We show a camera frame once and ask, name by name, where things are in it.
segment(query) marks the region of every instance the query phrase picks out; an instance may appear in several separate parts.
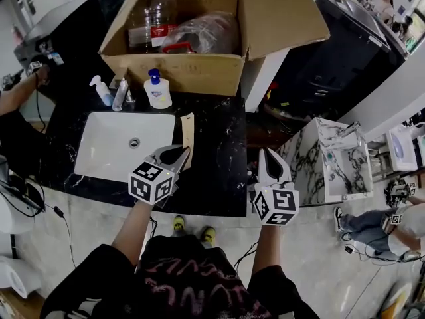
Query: plastic bag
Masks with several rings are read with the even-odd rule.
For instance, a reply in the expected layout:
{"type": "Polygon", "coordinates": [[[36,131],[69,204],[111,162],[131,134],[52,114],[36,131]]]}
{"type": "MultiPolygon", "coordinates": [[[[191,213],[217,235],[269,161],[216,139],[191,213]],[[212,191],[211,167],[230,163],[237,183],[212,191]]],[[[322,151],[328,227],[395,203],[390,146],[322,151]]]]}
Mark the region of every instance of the plastic bag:
{"type": "Polygon", "coordinates": [[[239,27],[232,13],[215,11],[186,21],[167,35],[163,53],[232,54],[239,45],[239,27]]]}

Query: soap dispenser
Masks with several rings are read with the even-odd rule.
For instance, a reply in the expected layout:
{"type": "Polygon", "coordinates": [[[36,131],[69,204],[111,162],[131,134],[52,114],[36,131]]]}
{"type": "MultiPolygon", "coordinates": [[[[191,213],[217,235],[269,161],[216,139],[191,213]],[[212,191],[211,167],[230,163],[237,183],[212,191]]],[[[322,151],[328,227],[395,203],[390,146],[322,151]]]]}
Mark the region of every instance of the soap dispenser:
{"type": "Polygon", "coordinates": [[[109,88],[102,82],[100,76],[94,76],[90,82],[90,86],[96,85],[96,92],[106,106],[111,106],[114,99],[112,98],[109,88]]]}
{"type": "Polygon", "coordinates": [[[143,86],[152,107],[155,109],[166,109],[173,105],[173,101],[170,96],[169,81],[160,77],[159,70],[157,68],[149,70],[148,75],[151,78],[146,80],[143,86]]]}

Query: blue pump cap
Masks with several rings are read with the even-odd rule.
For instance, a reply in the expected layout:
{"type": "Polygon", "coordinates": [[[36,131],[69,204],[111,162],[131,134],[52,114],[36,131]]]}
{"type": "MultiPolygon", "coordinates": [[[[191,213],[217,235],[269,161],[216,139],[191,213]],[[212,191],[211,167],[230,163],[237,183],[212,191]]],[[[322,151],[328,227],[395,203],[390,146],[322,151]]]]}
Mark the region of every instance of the blue pump cap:
{"type": "Polygon", "coordinates": [[[157,68],[149,70],[148,75],[151,77],[152,85],[158,85],[160,83],[160,74],[157,68]]]}

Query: sink drain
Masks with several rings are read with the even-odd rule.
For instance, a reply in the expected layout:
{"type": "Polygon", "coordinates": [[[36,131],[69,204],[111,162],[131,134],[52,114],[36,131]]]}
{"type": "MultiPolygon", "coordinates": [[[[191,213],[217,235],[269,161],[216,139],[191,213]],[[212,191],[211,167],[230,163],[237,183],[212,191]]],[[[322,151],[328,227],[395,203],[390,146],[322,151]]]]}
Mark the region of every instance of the sink drain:
{"type": "Polygon", "coordinates": [[[136,149],[139,145],[140,145],[140,140],[139,138],[132,138],[129,142],[128,145],[130,146],[131,149],[136,149]]]}

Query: yellow sneaker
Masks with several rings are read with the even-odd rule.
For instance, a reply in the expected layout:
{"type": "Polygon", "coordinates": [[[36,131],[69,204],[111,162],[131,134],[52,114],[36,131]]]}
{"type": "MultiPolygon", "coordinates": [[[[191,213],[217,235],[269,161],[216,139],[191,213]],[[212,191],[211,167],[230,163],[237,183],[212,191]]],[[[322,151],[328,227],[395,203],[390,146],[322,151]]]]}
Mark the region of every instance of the yellow sneaker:
{"type": "Polygon", "coordinates": [[[173,220],[173,230],[174,231],[184,231],[186,228],[185,219],[183,216],[178,215],[173,220]]]}
{"type": "Polygon", "coordinates": [[[212,227],[207,227],[201,234],[201,242],[209,242],[212,246],[215,246],[216,231],[212,227]]]}

